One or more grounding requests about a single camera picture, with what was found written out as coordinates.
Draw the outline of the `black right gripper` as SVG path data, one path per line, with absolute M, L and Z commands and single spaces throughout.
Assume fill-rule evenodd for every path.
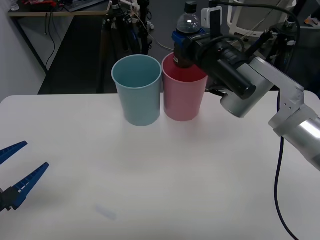
M 178 32 L 172 32 L 172 40 L 175 46 L 183 47 L 186 40 L 186 66 L 191 67 L 196 64 L 201 67 L 203 64 L 208 65 L 216 60 L 213 46 L 207 46 L 213 39 L 210 32 L 201 28 L 196 35 L 187 36 Z

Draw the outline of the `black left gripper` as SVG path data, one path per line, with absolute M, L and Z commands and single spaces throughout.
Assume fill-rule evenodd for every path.
M 26 141 L 22 141 L 0 150 L 0 165 L 24 148 L 27 144 L 28 143 Z M 17 210 L 26 200 L 27 195 L 34 188 L 49 166 L 50 164 L 45 162 L 31 174 L 5 191 L 0 188 L 0 212 L 4 209 L 7 211 L 10 211 L 11 209 Z

